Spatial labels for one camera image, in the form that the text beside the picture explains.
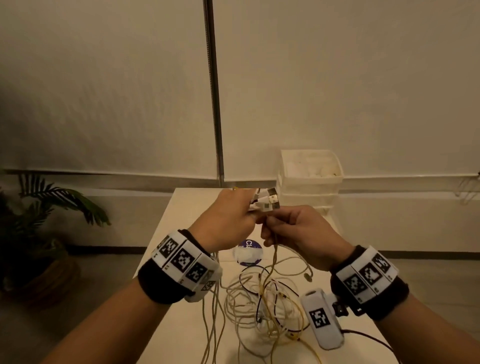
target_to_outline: person's left hand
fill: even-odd
[[[255,189],[224,189],[188,229],[209,253],[227,250],[248,238],[258,212],[248,212]]]

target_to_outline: hand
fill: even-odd
[[[331,270],[348,258],[354,247],[311,206],[282,206],[263,218],[265,246],[275,243],[297,251],[319,270]]]
[[[255,189],[224,189],[188,229],[209,253],[233,248],[248,238],[261,214],[248,212]]]

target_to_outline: person's left arm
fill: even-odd
[[[256,215],[248,207],[253,192],[221,191],[188,229],[207,252],[230,249],[251,234]],[[152,301],[134,278],[68,334],[41,364],[134,364],[169,308]]]

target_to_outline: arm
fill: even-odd
[[[230,249],[252,233],[255,215],[248,208],[254,191],[221,191],[190,226],[207,252]],[[42,364],[134,364],[169,307],[153,302],[134,278],[68,334]]]
[[[329,271],[347,259],[354,247],[310,206],[284,206],[264,218],[262,238],[295,249],[313,267]],[[474,364],[480,343],[450,325],[411,294],[383,320],[375,322],[403,364]]]

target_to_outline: black vertical gap between blinds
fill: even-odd
[[[220,97],[218,95],[218,73],[216,68],[215,25],[213,21],[213,0],[203,0],[205,17],[205,35],[207,41],[208,72],[210,73],[210,91],[212,94],[213,124],[216,149],[216,175],[220,187],[224,184],[222,127],[220,124]]]

